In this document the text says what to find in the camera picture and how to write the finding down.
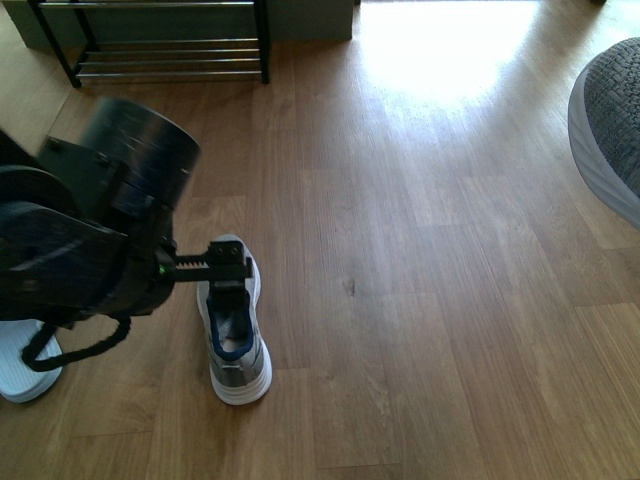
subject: sneaker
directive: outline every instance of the sneaker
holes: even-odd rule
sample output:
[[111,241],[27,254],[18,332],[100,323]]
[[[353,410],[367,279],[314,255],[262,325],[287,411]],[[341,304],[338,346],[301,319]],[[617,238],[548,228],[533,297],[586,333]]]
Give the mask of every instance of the sneaker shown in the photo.
[[214,242],[241,242],[245,257],[253,262],[253,278],[245,280],[247,307],[235,311],[216,308],[209,282],[198,282],[198,309],[204,320],[209,349],[209,371],[216,394],[229,405],[245,405],[262,397],[271,385],[269,350],[260,336],[256,305],[260,297],[260,272],[244,242],[222,235]]
[[[37,320],[0,322],[0,395],[14,403],[33,400],[46,392],[58,379],[62,367],[49,372],[34,372],[20,358],[41,323]],[[56,337],[40,353],[38,359],[60,355]]]

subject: black rack frame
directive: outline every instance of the black rack frame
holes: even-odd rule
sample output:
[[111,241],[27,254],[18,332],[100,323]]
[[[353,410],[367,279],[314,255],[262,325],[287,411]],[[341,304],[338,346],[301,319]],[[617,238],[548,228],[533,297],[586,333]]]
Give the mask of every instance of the black rack frame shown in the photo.
[[[28,0],[33,14],[40,24],[51,48],[53,49],[62,69],[69,78],[74,88],[82,86],[82,78],[164,78],[164,77],[216,77],[216,76],[250,76],[260,75],[262,83],[270,81],[269,54],[271,39],[269,35],[269,23],[267,18],[266,0],[240,0],[240,1],[210,1],[210,0],[94,0],[94,1],[56,1],[56,0]],[[142,9],[142,8],[253,8],[256,37],[255,38],[210,38],[198,40],[150,40],[98,43],[93,30],[85,14],[86,9]],[[72,9],[86,39],[86,44],[74,65],[69,63],[60,43],[44,15],[43,9]],[[122,50],[111,48],[124,47]],[[129,50],[127,47],[138,47],[138,50]],[[122,57],[139,55],[145,57],[142,60],[122,60]],[[177,58],[158,59],[157,56],[173,55],[187,57],[201,55],[205,58]],[[247,68],[226,69],[227,65],[244,64]],[[113,67],[171,67],[171,66],[211,66],[219,67],[208,70],[166,70],[166,71],[117,71]],[[106,68],[107,71],[86,73],[86,67]]]

